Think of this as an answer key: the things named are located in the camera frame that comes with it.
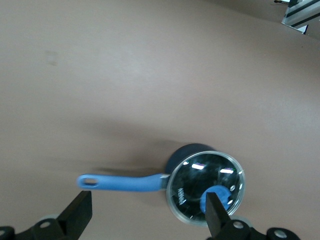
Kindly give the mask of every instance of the pot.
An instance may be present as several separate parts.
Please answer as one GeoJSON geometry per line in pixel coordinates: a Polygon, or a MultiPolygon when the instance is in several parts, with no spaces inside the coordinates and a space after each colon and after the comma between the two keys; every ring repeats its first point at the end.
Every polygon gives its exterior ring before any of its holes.
{"type": "Polygon", "coordinates": [[[192,143],[171,155],[164,173],[144,177],[83,174],[77,184],[89,190],[166,190],[168,205],[179,220],[207,226],[206,193],[216,193],[232,215],[244,197],[245,174],[232,156],[208,145],[192,143]]]}

